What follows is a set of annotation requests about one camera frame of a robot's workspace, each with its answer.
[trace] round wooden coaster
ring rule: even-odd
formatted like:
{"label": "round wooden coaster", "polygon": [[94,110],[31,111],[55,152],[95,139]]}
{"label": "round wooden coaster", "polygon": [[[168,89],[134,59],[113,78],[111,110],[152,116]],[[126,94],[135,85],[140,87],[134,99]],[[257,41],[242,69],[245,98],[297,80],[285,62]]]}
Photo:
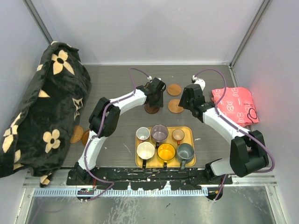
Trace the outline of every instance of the round wooden coaster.
{"label": "round wooden coaster", "polygon": [[76,125],[74,128],[74,134],[71,137],[70,143],[76,143],[80,141],[83,135],[83,128],[79,125]]}
{"label": "round wooden coaster", "polygon": [[171,85],[168,86],[167,92],[171,96],[178,96],[179,94],[181,94],[182,89],[177,84],[171,84]]}
{"label": "round wooden coaster", "polygon": [[173,99],[168,103],[168,109],[173,113],[181,113],[184,109],[181,106],[178,106],[179,99]]}
{"label": "round wooden coaster", "polygon": [[144,105],[144,109],[149,114],[157,113],[160,110],[159,107],[150,107],[148,104]]}
{"label": "round wooden coaster", "polygon": [[89,137],[89,129],[85,131],[82,135],[81,142],[84,146],[86,146]]}

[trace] gray mug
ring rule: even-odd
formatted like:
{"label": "gray mug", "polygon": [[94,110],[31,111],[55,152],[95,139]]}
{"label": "gray mug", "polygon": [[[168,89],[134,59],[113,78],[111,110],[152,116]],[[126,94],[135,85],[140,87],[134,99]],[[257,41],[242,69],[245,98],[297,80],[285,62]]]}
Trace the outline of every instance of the gray mug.
{"label": "gray mug", "polygon": [[187,163],[191,162],[194,158],[194,148],[188,143],[183,143],[177,147],[176,150],[177,160],[181,163],[181,169],[185,169]]}

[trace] purple mug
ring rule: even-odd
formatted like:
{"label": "purple mug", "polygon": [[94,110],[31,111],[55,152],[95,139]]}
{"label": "purple mug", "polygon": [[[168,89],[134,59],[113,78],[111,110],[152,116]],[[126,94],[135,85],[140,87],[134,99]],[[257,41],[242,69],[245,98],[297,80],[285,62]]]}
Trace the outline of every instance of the purple mug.
{"label": "purple mug", "polygon": [[155,125],[151,129],[152,141],[156,144],[156,148],[159,148],[159,145],[166,142],[168,137],[168,129],[164,125]]}

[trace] yellow tray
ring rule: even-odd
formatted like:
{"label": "yellow tray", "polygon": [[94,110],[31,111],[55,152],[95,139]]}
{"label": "yellow tray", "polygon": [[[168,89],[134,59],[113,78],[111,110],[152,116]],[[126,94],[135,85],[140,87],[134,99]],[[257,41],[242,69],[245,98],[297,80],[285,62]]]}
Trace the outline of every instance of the yellow tray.
{"label": "yellow tray", "polygon": [[[193,136],[192,136],[192,131],[190,128],[188,127],[167,127],[168,129],[168,137],[166,139],[165,143],[170,143],[172,144],[175,148],[177,148],[177,141],[173,139],[172,137],[172,132],[176,129],[182,129],[185,132],[185,137],[183,140],[181,140],[181,144],[182,143],[188,143],[190,145],[193,146],[194,148],[194,143],[193,143]],[[142,168],[142,159],[140,159],[140,157],[137,155],[137,147],[140,144],[139,139],[137,139],[137,136],[135,136],[136,138],[136,149],[135,149],[135,157],[136,157],[136,165]],[[153,144],[153,146],[156,146],[152,140],[151,137],[149,140],[147,140],[148,142],[150,142],[151,144]],[[192,167],[194,166],[196,162],[196,158],[195,158],[195,153],[194,153],[194,158],[191,162],[186,164],[186,167]],[[146,163],[146,168],[162,168],[163,167],[163,163],[158,159],[158,155],[157,155],[157,149],[155,150],[155,154],[154,156],[149,159]],[[180,167],[180,162],[177,160],[176,156],[167,162],[167,167]]]}

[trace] mug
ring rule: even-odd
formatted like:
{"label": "mug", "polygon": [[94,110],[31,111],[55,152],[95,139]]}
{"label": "mug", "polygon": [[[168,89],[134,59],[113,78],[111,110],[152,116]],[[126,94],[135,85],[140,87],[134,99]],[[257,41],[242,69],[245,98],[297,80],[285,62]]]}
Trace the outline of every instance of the mug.
{"label": "mug", "polygon": [[186,163],[194,158],[194,148],[188,143],[183,143],[177,147],[177,159],[181,162],[181,169],[185,169]]}
{"label": "mug", "polygon": [[166,142],[168,137],[168,129],[164,125],[156,125],[151,129],[151,137],[153,142],[156,144],[156,148],[159,147],[160,144]]}
{"label": "mug", "polygon": [[179,146],[181,144],[181,140],[185,137],[185,132],[182,129],[176,129],[172,132],[172,137],[177,141]]}
{"label": "mug", "polygon": [[150,137],[150,131],[149,131],[149,129],[147,127],[140,127],[136,131],[136,137],[139,139],[139,141],[141,143],[144,142],[144,141],[146,141]]}
{"label": "mug", "polygon": [[155,154],[155,147],[149,142],[140,143],[137,147],[137,155],[142,159],[142,168],[145,169],[146,162]]}
{"label": "mug", "polygon": [[157,153],[158,153],[158,157],[163,161],[164,169],[166,169],[167,161],[170,161],[174,158],[176,154],[176,150],[171,144],[164,143],[159,146]]}

